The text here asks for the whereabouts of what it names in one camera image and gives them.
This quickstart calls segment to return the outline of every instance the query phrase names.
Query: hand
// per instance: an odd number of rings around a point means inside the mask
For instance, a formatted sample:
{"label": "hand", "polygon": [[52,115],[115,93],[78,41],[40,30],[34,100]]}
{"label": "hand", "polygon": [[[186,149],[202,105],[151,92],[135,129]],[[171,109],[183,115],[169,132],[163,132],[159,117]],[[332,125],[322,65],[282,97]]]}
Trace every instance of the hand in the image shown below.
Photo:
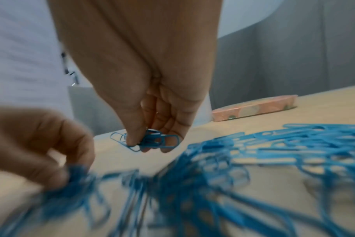
{"label": "hand", "polygon": [[59,37],[130,146],[146,128],[187,134],[210,87],[221,2],[49,1]]}
{"label": "hand", "polygon": [[64,186],[69,174],[47,153],[67,155],[68,164],[88,169],[94,160],[92,135],[57,112],[0,107],[0,170],[48,189]]}

